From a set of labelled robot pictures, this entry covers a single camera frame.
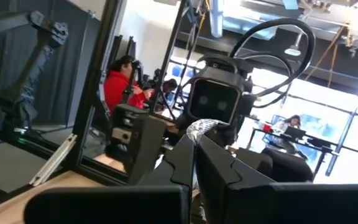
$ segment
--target woman at laptop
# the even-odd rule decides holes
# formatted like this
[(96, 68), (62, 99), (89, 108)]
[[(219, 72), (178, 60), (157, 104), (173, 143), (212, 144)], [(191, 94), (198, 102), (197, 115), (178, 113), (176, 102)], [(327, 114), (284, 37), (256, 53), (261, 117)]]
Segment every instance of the woman at laptop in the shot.
[[(293, 115), (290, 118), (277, 122), (276, 124), (273, 125), (272, 129), (280, 134), (283, 134), (287, 130), (287, 127), (289, 126), (294, 128), (300, 128), (301, 117), (299, 115)], [(287, 153), (293, 155), (299, 154), (302, 158), (308, 160), (308, 157), (304, 155), (300, 150), (298, 150), (295, 144), (293, 144), (292, 142), (278, 137), (273, 137), (272, 140), (273, 143), (276, 144), (277, 146), (283, 147)]]

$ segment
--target person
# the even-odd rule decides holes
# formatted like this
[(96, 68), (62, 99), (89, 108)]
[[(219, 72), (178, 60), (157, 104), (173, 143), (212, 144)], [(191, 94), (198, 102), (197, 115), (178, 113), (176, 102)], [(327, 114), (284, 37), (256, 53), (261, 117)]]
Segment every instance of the person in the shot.
[[(116, 60), (109, 68), (108, 79), (104, 82), (104, 97), (110, 110), (110, 115), (114, 107), (122, 103), (124, 91), (129, 85), (132, 73), (132, 62), (134, 58), (125, 55)], [(128, 99), (128, 104), (143, 109), (143, 102), (148, 100), (153, 93), (153, 89), (142, 90), (134, 85), (133, 95)]]
[[(294, 127), (294, 128), (300, 128), (301, 126), (301, 117), (299, 115), (293, 115), (292, 117), (285, 119), (283, 121), (279, 121), (276, 124), (273, 125), (272, 129), (280, 134), (284, 133), (287, 130), (287, 127)], [(298, 154), (300, 157), (302, 157), (305, 160), (308, 160), (308, 157), (304, 155), (300, 150), (296, 148), (296, 146), (285, 139), (279, 138), (279, 137), (273, 137), (272, 138), (273, 143), (277, 146), (280, 146), (286, 150), (289, 154)]]
[[(178, 83), (175, 79), (171, 78), (170, 80), (165, 81), (162, 84), (162, 91), (164, 93), (165, 98), (168, 101), (168, 97), (170, 96), (171, 92), (178, 88)], [(162, 96), (157, 99), (157, 105), (155, 107), (156, 112), (163, 111), (167, 106), (164, 104)]]

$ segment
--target red object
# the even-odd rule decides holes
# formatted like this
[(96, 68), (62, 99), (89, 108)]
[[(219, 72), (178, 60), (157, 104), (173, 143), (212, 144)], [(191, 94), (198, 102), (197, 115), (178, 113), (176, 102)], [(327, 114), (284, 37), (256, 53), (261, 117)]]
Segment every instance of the red object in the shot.
[(270, 124), (264, 124), (264, 128), (262, 129), (263, 132), (271, 132), (272, 131), (272, 125)]
[[(106, 104), (110, 109), (110, 115), (118, 104), (122, 102), (124, 90), (129, 84), (129, 79), (121, 72), (110, 72), (109, 78), (104, 82), (104, 97)], [(146, 96), (143, 93), (137, 94), (129, 98), (128, 104), (143, 109), (143, 102)]]

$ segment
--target ceiling light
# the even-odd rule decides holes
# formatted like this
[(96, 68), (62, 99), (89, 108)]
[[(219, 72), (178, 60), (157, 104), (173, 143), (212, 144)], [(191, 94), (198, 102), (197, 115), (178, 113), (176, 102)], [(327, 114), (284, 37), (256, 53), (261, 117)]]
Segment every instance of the ceiling light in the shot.
[(300, 33), (298, 34), (298, 37), (296, 37), (295, 44), (294, 44), (294, 45), (291, 45), (291, 47), (290, 47), (289, 49), (286, 49), (286, 50), (284, 51), (284, 53), (286, 53), (286, 54), (288, 54), (288, 55), (295, 56), (295, 57), (301, 55), (301, 52), (298, 50), (298, 48), (299, 48), (299, 43), (301, 42), (301, 39), (302, 39), (302, 35), (303, 35), (303, 33), (300, 32)]

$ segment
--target red jacket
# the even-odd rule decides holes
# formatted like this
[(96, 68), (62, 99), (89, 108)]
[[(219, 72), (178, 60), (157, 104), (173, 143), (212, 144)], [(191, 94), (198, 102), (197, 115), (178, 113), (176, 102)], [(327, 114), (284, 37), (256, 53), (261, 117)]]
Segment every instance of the red jacket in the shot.
[[(106, 104), (112, 113), (115, 106), (122, 103), (124, 97), (124, 90), (129, 84), (129, 79), (121, 72), (110, 72), (109, 78), (104, 82), (104, 97)], [(146, 96), (143, 93), (133, 95), (129, 98), (128, 104), (137, 108), (143, 109), (143, 102)]]

